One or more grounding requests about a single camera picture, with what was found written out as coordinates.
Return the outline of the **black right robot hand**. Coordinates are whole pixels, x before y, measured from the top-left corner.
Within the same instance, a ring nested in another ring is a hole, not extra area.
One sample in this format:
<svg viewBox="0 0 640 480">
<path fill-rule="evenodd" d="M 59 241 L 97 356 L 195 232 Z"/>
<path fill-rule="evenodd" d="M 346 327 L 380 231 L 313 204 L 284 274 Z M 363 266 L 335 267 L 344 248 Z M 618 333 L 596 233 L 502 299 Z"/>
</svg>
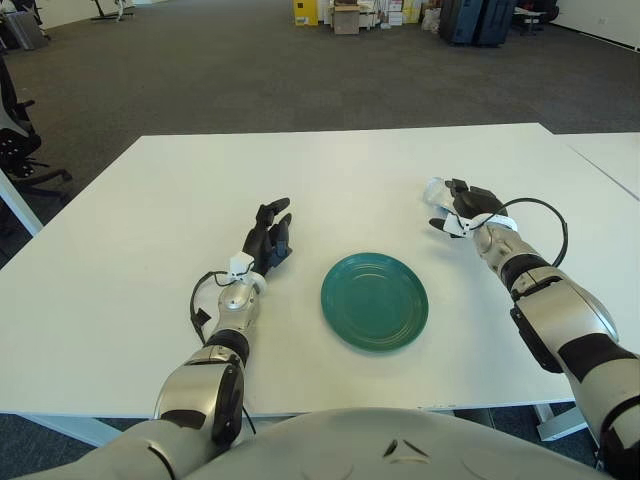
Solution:
<svg viewBox="0 0 640 480">
<path fill-rule="evenodd" d="M 507 210 L 489 190 L 469 186 L 464 180 L 434 177 L 427 182 L 423 200 L 432 207 L 441 220 L 430 219 L 432 226 L 442 229 L 451 215 L 458 229 L 467 223 L 473 226 L 477 216 L 487 218 L 489 214 L 507 216 Z"/>
</svg>

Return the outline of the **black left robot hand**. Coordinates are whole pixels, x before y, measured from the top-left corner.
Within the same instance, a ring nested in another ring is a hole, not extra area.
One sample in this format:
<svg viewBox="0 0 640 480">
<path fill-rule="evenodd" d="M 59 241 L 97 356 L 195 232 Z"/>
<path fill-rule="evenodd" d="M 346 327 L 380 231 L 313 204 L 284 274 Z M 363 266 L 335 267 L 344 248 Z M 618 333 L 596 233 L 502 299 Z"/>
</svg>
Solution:
<svg viewBox="0 0 640 480">
<path fill-rule="evenodd" d="M 289 198 L 262 204 L 256 213 L 256 223 L 249 231 L 242 251 L 253 259 L 252 271 L 262 276 L 280 265 L 292 253 L 289 245 L 289 226 L 292 215 L 276 217 L 290 205 Z"/>
</svg>

